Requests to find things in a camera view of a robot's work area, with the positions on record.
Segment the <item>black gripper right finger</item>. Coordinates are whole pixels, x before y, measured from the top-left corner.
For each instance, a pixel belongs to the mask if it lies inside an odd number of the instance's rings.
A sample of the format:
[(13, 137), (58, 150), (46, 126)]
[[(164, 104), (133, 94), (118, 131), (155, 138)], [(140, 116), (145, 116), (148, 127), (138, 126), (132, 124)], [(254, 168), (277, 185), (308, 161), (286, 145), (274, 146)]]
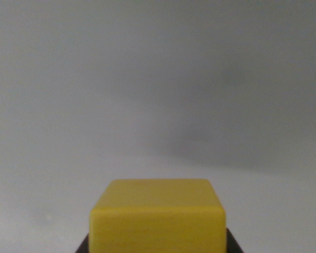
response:
[(244, 253), (231, 231), (226, 229), (226, 252), (227, 253)]

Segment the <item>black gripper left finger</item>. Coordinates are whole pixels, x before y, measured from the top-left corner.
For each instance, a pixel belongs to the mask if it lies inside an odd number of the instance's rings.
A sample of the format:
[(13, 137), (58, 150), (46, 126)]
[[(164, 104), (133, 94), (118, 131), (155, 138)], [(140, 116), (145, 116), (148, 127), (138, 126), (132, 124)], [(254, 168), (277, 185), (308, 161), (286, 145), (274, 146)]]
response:
[(84, 240), (81, 242), (75, 253), (89, 253), (88, 245), (89, 234), (86, 235)]

